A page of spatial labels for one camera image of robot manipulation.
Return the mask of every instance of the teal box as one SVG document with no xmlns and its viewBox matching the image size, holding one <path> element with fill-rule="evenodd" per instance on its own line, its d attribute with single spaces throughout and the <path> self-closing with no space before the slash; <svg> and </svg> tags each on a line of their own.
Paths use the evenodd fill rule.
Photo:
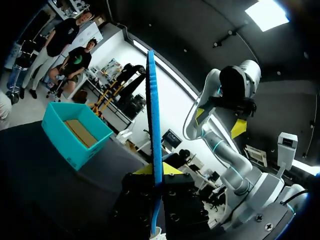
<svg viewBox="0 0 320 240">
<path fill-rule="evenodd" d="M 65 125 L 64 121 L 73 119 L 77 119 L 97 140 L 90 148 L 84 146 Z M 85 104 L 50 102 L 41 125 L 55 148 L 77 171 L 105 146 L 113 134 L 113 131 Z"/>
</svg>

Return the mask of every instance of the sneaker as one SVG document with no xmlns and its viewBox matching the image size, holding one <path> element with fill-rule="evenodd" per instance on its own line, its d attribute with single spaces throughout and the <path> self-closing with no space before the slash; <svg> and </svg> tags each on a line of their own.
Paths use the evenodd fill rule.
<svg viewBox="0 0 320 240">
<path fill-rule="evenodd" d="M 25 98 L 25 89 L 21 87 L 20 89 L 20 92 L 19 92 L 19 97 L 21 99 L 24 99 Z"/>
<path fill-rule="evenodd" d="M 37 93 L 36 93 L 36 90 L 32 90 L 32 89 L 30 89 L 30 90 L 29 90 L 29 93 L 32 95 L 32 97 L 33 97 L 34 99 L 37 99 Z"/>
</svg>

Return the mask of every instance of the person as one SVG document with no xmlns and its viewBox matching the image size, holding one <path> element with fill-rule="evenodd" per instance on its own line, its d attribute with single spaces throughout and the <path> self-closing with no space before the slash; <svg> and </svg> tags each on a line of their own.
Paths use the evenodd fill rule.
<svg viewBox="0 0 320 240">
<path fill-rule="evenodd" d="M 68 81 L 65 84 L 61 91 L 58 92 L 58 97 L 61 96 L 62 91 L 72 93 L 75 90 L 76 83 L 78 82 L 78 76 L 85 69 L 88 68 L 91 61 L 90 51 L 97 45 L 96 39 L 91 39 L 87 43 L 86 47 L 77 47 L 69 52 L 69 55 L 64 59 L 63 63 L 56 66 L 55 68 L 49 71 L 49 77 L 54 82 L 50 90 L 53 92 L 59 85 L 57 80 L 58 75 L 64 75 Z"/>
<path fill-rule="evenodd" d="M 181 149 L 178 153 L 170 153 L 162 158 L 162 161 L 169 164 L 171 167 L 178 169 L 187 163 L 187 158 L 190 157 L 190 151 Z"/>
<path fill-rule="evenodd" d="M 9 127 L 11 108 L 10 99 L 0 90 L 0 131 Z"/>
<path fill-rule="evenodd" d="M 29 90 L 32 97 L 34 99 L 37 98 L 36 89 L 40 79 L 44 77 L 51 65 L 54 64 L 58 56 L 66 50 L 68 45 L 72 44 L 79 33 L 80 25 L 86 23 L 92 16 L 93 14 L 88 11 L 77 19 L 68 18 L 54 27 L 54 30 L 50 33 L 44 47 L 39 52 L 39 55 L 34 60 L 24 78 L 19 94 L 21 99 L 24 99 L 25 97 L 25 88 L 27 87 L 30 78 L 35 70 L 42 65 L 34 77 L 32 89 Z"/>
</svg>

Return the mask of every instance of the ceiling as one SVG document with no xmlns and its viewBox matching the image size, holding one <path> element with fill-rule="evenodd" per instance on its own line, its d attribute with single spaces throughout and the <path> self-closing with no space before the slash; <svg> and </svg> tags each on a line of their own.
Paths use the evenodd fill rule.
<svg viewBox="0 0 320 240">
<path fill-rule="evenodd" d="M 106 1 L 101 1 L 108 14 Z M 277 168 L 278 135 L 282 131 L 296 134 L 296 159 L 315 165 L 320 126 L 317 124 L 313 132 L 310 121 L 315 118 L 319 93 L 316 56 L 320 51 L 313 38 L 313 27 L 319 23 L 315 17 L 319 4 L 281 0 L 290 22 L 262 32 L 245 13 L 256 2 L 109 0 L 109 5 L 114 23 L 126 25 L 130 33 L 155 49 L 198 91 L 213 68 L 239 65 L 247 59 L 258 62 L 262 78 L 254 97 L 257 111 L 248 121 L 247 132 L 236 138 L 237 145 L 240 149 L 248 144 L 266 151 L 270 166 Z M 228 30 L 237 28 L 240 28 L 238 35 L 228 37 L 221 47 L 213 48 L 213 43 L 225 37 Z M 217 113 L 231 129 L 236 120 L 234 114 L 223 109 Z M 302 158 L 312 133 L 307 158 Z M 306 175 L 301 171 L 293 170 L 292 174 L 305 180 Z"/>
</svg>

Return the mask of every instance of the man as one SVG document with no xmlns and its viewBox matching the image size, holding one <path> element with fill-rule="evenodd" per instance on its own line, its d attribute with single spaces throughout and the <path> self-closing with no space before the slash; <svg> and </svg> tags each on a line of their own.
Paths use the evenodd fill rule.
<svg viewBox="0 0 320 240">
<path fill-rule="evenodd" d="M 69 55 L 64 59 L 63 63 L 56 66 L 49 71 L 49 77 L 54 82 L 55 86 L 51 88 L 54 91 L 58 86 L 58 75 L 64 75 L 68 81 L 67 85 L 61 88 L 58 93 L 60 97 L 62 91 L 72 93 L 75 90 L 76 83 L 78 82 L 78 75 L 88 68 L 91 61 L 90 51 L 97 45 L 97 40 L 91 39 L 86 47 L 77 47 L 69 52 Z"/>
<path fill-rule="evenodd" d="M 34 77 L 32 89 L 29 90 L 32 97 L 34 99 L 37 98 L 36 88 L 40 79 L 44 77 L 51 65 L 57 60 L 58 56 L 66 50 L 68 45 L 72 44 L 79 33 L 80 25 L 87 22 L 92 16 L 91 12 L 86 12 L 78 19 L 68 18 L 55 26 L 24 78 L 19 94 L 21 99 L 25 97 L 25 88 L 33 73 L 42 65 Z"/>
<path fill-rule="evenodd" d="M 0 90 L 0 131 L 9 127 L 11 108 L 10 99 Z"/>
</svg>

